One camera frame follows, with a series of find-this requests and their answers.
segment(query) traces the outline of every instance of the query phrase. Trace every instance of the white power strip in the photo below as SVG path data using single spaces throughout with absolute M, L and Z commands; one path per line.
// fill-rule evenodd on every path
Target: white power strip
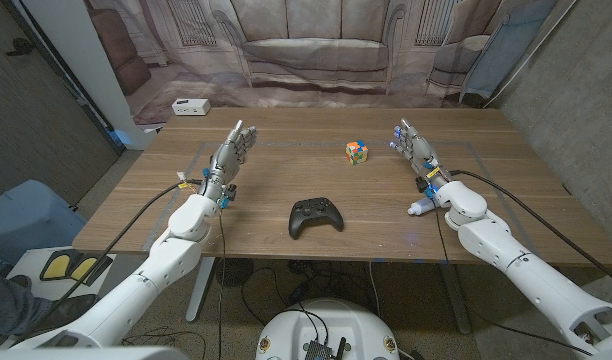
M 171 106 L 175 115 L 206 115 L 210 110 L 207 99 L 177 99 Z

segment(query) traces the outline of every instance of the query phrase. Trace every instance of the white robotic arm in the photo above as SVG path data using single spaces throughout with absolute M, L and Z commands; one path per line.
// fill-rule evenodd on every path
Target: white robotic arm
M 395 136 L 391 147 L 411 162 L 422 178 L 418 187 L 427 195 L 413 203 L 409 213 L 450 206 L 445 220 L 462 246 L 504 273 L 568 343 L 593 355 L 612 353 L 612 304 L 589 295 L 520 244 L 481 195 L 452 180 L 432 147 L 405 119 L 395 128 Z
M 191 195 L 169 218 L 146 261 L 76 321 L 23 341 L 12 349 L 37 347 L 101 348 L 118 344 L 159 294 L 199 262 L 210 233 L 206 218 L 235 197 L 226 185 L 237 175 L 244 154 L 255 144 L 256 130 L 242 130 L 241 120 L 205 169 L 199 194 Z

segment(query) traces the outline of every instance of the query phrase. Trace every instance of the robot finger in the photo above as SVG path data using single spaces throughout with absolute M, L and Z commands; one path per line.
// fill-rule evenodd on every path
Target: robot finger
M 394 141 L 391 141 L 390 147 L 395 149 L 395 151 L 397 151 L 398 153 L 402 154 L 402 156 L 408 161 L 411 161 L 411 159 L 413 158 L 413 154 L 406 147 L 398 145 Z

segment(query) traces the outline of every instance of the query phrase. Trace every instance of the game controller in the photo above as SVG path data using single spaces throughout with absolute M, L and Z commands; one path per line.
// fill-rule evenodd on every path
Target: game controller
M 344 229 L 344 219 L 333 203 L 326 198 L 298 201 L 293 205 L 288 220 L 288 234 L 297 240 L 305 225 L 317 220 L 327 220 L 337 231 Z

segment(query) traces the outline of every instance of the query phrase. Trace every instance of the printed backdrop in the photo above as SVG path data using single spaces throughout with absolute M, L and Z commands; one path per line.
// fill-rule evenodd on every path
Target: printed backdrop
M 151 81 L 153 66 L 183 68 L 135 114 L 144 128 L 185 97 L 250 107 L 482 104 L 572 2 L 86 0 L 125 94 Z

